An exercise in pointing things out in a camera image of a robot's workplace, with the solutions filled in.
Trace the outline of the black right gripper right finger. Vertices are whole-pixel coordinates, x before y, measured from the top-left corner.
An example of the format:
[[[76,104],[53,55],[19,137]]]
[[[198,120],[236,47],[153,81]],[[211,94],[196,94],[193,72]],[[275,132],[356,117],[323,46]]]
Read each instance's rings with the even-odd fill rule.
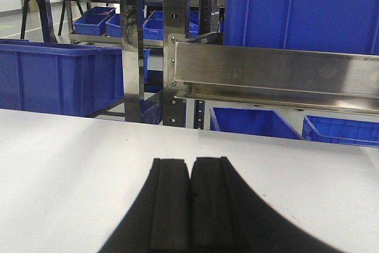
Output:
[[[264,202],[226,157],[196,159],[191,198],[193,252],[337,252]]]

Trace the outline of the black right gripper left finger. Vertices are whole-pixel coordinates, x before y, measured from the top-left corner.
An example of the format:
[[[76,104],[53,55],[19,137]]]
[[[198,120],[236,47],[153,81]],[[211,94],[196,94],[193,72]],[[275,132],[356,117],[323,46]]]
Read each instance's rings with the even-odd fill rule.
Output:
[[[189,252],[190,178],[182,159],[154,159],[137,198],[101,252]]]

